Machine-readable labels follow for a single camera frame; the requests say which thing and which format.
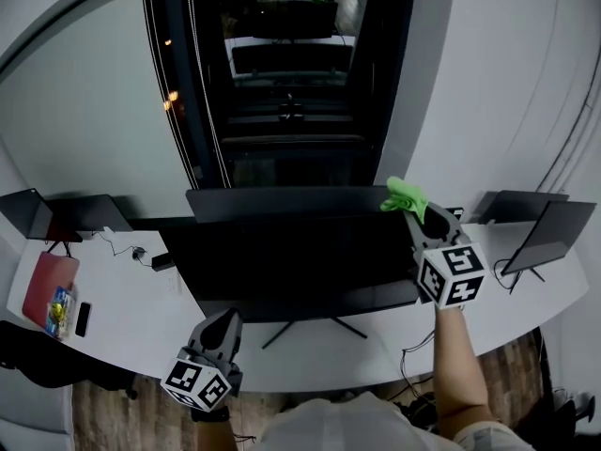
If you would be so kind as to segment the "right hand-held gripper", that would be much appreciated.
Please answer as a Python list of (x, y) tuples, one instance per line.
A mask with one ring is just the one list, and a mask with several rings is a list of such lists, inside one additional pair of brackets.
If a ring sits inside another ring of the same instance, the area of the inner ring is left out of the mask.
[[(464, 209), (429, 204), (424, 213), (424, 232), (415, 213), (404, 210), (403, 214), (413, 249), (422, 251), (418, 287), (438, 309), (475, 301), (487, 278), (487, 262), (478, 243), (459, 244), (470, 240), (460, 224)], [(434, 248), (434, 240), (453, 246)]]

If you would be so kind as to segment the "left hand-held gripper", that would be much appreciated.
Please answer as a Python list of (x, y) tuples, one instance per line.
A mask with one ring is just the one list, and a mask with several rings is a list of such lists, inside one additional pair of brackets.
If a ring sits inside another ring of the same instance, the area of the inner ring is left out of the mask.
[(193, 329), (188, 347), (170, 362), (161, 387), (182, 405), (216, 411), (241, 385), (242, 373), (233, 363), (241, 335), (242, 318), (235, 308), (205, 319)]

